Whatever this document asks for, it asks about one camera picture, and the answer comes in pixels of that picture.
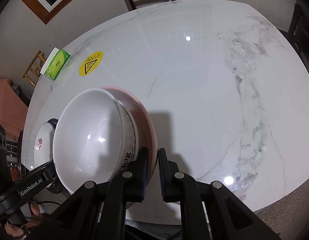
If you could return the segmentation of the person's left hand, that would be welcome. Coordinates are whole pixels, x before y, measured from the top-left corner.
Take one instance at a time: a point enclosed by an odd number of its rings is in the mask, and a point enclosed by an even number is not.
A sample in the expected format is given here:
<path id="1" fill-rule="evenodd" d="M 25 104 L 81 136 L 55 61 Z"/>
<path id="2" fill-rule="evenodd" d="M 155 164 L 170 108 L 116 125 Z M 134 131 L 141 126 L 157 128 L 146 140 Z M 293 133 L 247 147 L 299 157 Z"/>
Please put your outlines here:
<path id="1" fill-rule="evenodd" d="M 11 239 L 26 239 L 26 237 L 39 225 L 42 224 L 43 215 L 41 213 L 39 205 L 34 202 L 30 203 L 32 217 L 24 225 L 18 226 L 6 222 L 4 228 L 6 233 Z"/>

